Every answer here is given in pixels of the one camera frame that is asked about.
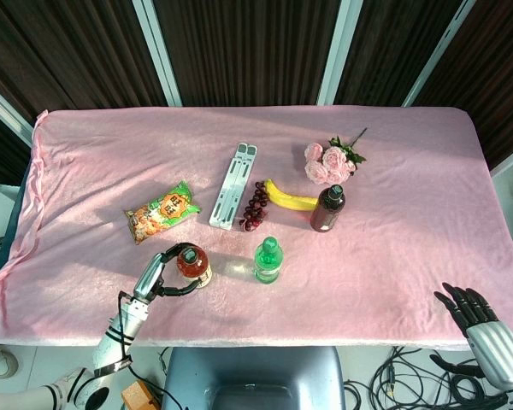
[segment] yellow banana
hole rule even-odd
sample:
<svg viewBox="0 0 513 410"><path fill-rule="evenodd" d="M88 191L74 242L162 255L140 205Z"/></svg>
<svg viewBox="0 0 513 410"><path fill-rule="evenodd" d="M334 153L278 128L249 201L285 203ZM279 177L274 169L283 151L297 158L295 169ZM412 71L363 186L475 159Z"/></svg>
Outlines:
<svg viewBox="0 0 513 410"><path fill-rule="evenodd" d="M264 187L270 201L279 207L292 209L293 211L313 211L317 205L317 198L286 194L279 190L271 179L266 179Z"/></svg>

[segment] dark brown bottle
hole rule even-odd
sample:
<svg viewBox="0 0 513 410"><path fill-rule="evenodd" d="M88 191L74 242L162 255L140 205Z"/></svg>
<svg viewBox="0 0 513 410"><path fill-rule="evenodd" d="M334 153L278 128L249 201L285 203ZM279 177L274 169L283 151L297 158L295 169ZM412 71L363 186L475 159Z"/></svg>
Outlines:
<svg viewBox="0 0 513 410"><path fill-rule="evenodd" d="M318 232L329 232L345 205L344 190L340 185L325 189L317 200L317 206L311 215L310 224Z"/></svg>

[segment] bottle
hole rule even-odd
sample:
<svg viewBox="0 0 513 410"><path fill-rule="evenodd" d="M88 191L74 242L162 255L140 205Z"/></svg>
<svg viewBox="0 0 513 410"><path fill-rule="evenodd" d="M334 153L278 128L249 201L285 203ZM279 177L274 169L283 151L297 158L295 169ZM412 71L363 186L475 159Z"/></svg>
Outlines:
<svg viewBox="0 0 513 410"><path fill-rule="evenodd" d="M283 250L274 237L267 237L256 248L255 277L263 284L271 284L280 274Z"/></svg>
<svg viewBox="0 0 513 410"><path fill-rule="evenodd" d="M311 215L311 227L318 232L330 231L344 205L345 195L340 185L333 185L323 190Z"/></svg>
<svg viewBox="0 0 513 410"><path fill-rule="evenodd" d="M209 259L199 246L188 246L182 249L177 256L177 267L186 282L191 283L199 278L202 283L198 288L203 288L213 276Z"/></svg>

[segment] green bottle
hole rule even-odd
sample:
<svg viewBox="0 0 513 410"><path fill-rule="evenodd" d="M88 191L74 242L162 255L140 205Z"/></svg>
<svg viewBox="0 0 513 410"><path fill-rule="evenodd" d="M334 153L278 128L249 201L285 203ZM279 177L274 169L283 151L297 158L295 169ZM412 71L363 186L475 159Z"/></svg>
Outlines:
<svg viewBox="0 0 513 410"><path fill-rule="evenodd" d="M271 284L280 275L283 250L274 237L267 237L255 252L255 277L263 284Z"/></svg>

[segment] green bottle cap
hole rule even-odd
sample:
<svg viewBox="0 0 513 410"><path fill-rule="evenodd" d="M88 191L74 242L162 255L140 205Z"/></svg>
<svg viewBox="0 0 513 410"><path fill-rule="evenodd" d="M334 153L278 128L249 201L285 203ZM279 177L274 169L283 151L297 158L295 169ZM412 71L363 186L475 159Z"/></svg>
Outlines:
<svg viewBox="0 0 513 410"><path fill-rule="evenodd" d="M267 254L273 254L277 250L278 246L277 239L274 237L267 237L262 243L262 249Z"/></svg>
<svg viewBox="0 0 513 410"><path fill-rule="evenodd" d="M188 264L194 263L195 261L198 260L198 254L196 253L194 248L186 248L186 249L184 249L181 252L180 256L182 257L184 262L186 262Z"/></svg>
<svg viewBox="0 0 513 410"><path fill-rule="evenodd" d="M328 197L331 199L334 199L334 200L338 200L342 197L343 192L344 192L344 190L342 189L342 187L340 185L333 185L328 190Z"/></svg>

